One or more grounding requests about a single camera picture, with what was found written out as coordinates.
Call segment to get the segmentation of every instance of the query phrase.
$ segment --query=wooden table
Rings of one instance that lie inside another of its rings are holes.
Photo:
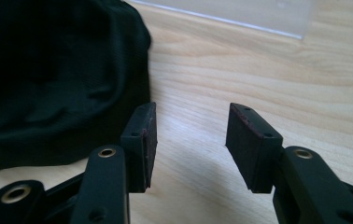
[[[224,146],[230,102],[353,184],[353,1],[323,1],[304,40],[134,6],[153,38],[159,145],[152,188],[131,195],[133,223],[277,223],[272,196],[247,190]],[[37,179],[48,189],[85,164],[1,171],[0,188]]]

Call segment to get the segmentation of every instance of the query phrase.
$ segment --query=black fabric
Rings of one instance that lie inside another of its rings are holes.
[[[117,143],[150,101],[149,45],[120,0],[0,0],[0,169]]]

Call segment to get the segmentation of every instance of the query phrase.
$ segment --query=black clamp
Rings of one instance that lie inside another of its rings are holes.
[[[226,147],[253,193],[271,193],[279,223],[353,223],[353,186],[313,150],[282,147],[256,111],[231,104]]]
[[[36,180],[0,189],[0,223],[130,223],[129,193],[150,187],[156,146],[156,105],[141,105],[120,145],[94,150],[83,174],[46,191]]]

